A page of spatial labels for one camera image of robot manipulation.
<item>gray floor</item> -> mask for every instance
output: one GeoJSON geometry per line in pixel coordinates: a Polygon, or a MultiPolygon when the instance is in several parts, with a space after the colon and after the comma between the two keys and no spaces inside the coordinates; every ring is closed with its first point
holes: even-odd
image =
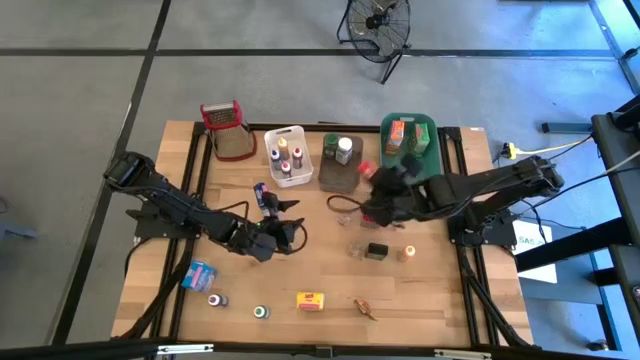
{"type": "MultiPolygon", "coordinates": [[[[146,48],[160,4],[3,1],[0,47],[146,48]]],[[[160,47],[339,48],[334,36],[344,4],[174,1],[160,47]]],[[[413,1],[410,42],[417,49],[608,48],[584,2],[413,1]]],[[[46,341],[141,62],[0,57],[0,194],[11,203],[0,221],[41,234],[0,243],[1,348],[46,341]]],[[[537,149],[581,138],[543,135],[540,123],[588,121],[633,96],[613,59],[407,58],[385,86],[376,83],[381,72],[358,57],[156,58],[128,148],[155,157],[166,120],[198,120],[200,104],[237,99],[249,121],[375,124],[389,112],[420,112],[438,125],[485,127],[494,153],[505,141],[537,149]]],[[[593,143],[557,163],[567,184],[603,170],[593,143]]],[[[112,201],[70,341],[109,336],[134,228],[124,210],[134,206],[124,196],[112,201]]],[[[606,180],[541,208],[543,217],[572,225],[618,214],[606,180]]],[[[600,336],[584,332],[593,309],[536,301],[527,307],[545,348],[579,352],[582,340],[600,336]],[[540,321],[549,311],[566,321],[540,321]]],[[[637,344],[623,350],[632,357],[637,344]]]]}

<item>wooden table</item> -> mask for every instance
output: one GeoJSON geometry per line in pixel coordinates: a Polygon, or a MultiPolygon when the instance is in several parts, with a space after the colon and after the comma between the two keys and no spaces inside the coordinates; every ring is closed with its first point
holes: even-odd
{"type": "MultiPolygon", "coordinates": [[[[181,182],[193,125],[193,122],[183,121],[169,121],[166,125],[157,170],[173,184],[181,182]]],[[[484,130],[462,128],[461,132],[468,172],[491,169],[484,130]]],[[[363,158],[377,163],[378,135],[353,135],[364,140],[363,158]]],[[[261,214],[252,187],[265,182],[281,200],[300,200],[282,217],[304,217],[309,241],[297,254],[274,255],[272,260],[260,264],[253,258],[229,253],[206,238],[199,239],[193,258],[218,269],[219,276],[211,292],[227,295],[230,305],[225,309],[212,308],[207,304],[207,294],[187,291],[179,339],[469,347],[460,273],[445,221],[411,221],[405,223],[404,230],[372,230],[360,227],[358,215],[355,215],[356,219],[348,226],[339,225],[337,214],[325,205],[330,194],[320,191],[317,182],[324,133],[307,132],[305,136],[314,164],[314,178],[301,186],[277,188],[269,175],[262,132],[256,133],[258,153],[255,156],[239,162],[220,162],[212,158],[204,196],[210,208],[248,200],[251,204],[249,219],[258,221],[261,214]],[[354,259],[347,254],[348,244],[353,240],[388,244],[390,256],[384,261],[354,259]],[[414,259],[398,262],[396,251],[407,245],[416,247],[414,259]],[[298,291],[325,293],[325,310],[296,310],[298,291]],[[359,314],[353,304],[355,298],[367,300],[378,321],[359,314]],[[253,308],[259,304],[271,309],[269,319],[254,318],[253,308]]],[[[191,191],[195,190],[203,143],[204,137],[199,144],[191,191]]],[[[365,200],[368,192],[368,184],[361,183],[353,197],[365,200]]],[[[235,211],[240,214],[242,208],[235,211]]],[[[129,329],[156,295],[167,244],[167,239],[154,239],[133,255],[113,335],[129,329]]],[[[520,336],[531,342],[513,258],[493,246],[484,247],[484,258],[493,300],[520,336]]],[[[482,305],[477,299],[475,303],[480,338],[487,343],[482,305]]],[[[168,334],[173,298],[167,304],[161,335],[168,334]]]]}

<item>green tray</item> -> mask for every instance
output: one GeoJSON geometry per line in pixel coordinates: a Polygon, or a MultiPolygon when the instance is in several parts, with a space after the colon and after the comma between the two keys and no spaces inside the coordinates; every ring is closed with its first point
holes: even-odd
{"type": "Polygon", "coordinates": [[[436,123],[427,115],[407,113],[391,113],[382,120],[382,123],[380,123],[380,166],[384,167],[399,165],[402,157],[405,154],[410,153],[409,146],[407,144],[409,143],[409,137],[413,135],[414,129],[413,126],[408,125],[414,123],[427,124],[427,130],[429,131],[429,145],[427,145],[427,149],[424,153],[417,157],[422,164],[422,171],[416,175],[415,180],[412,181],[412,183],[422,181],[433,175],[442,174],[440,166],[440,146],[438,144],[438,130],[436,128],[436,123]],[[394,120],[402,120],[406,124],[404,129],[404,140],[402,141],[402,145],[400,145],[398,154],[390,156],[385,155],[384,149],[387,145],[389,131],[391,130],[391,122],[394,120]]]}

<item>electric fan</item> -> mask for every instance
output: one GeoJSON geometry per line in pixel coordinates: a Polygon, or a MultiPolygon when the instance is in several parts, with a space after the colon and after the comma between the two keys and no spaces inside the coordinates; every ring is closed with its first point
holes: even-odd
{"type": "Polygon", "coordinates": [[[410,47],[407,44],[410,15],[408,0],[349,0],[336,36],[341,44],[353,44],[363,58],[375,63],[389,63],[381,81],[384,84],[404,51],[410,47]],[[340,38],[345,20],[348,40],[340,38]]]}

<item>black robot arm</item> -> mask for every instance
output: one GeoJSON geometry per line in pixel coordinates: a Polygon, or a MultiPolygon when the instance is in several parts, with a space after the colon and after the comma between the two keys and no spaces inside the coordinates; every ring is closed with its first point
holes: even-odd
{"type": "Polygon", "coordinates": [[[113,191],[142,197],[152,203],[163,220],[199,229],[230,252],[250,255],[261,262],[271,259],[274,252],[292,253],[295,231],[304,221],[280,221],[277,212],[285,211],[298,201],[280,202],[271,193],[263,194],[270,215],[259,223],[231,212],[209,209],[200,199],[171,185],[155,170],[150,158],[134,152],[126,152],[117,158],[104,178],[113,191]]]}
{"type": "Polygon", "coordinates": [[[409,155],[402,159],[402,165],[380,168],[369,178],[371,198],[361,209],[381,226],[463,213],[466,230],[475,232],[481,230],[488,216],[527,197],[552,195],[564,184],[554,165],[538,156],[471,176],[435,175],[412,185],[408,182],[419,172],[419,164],[409,155]],[[476,196],[494,192],[484,201],[473,201],[476,196]]]}

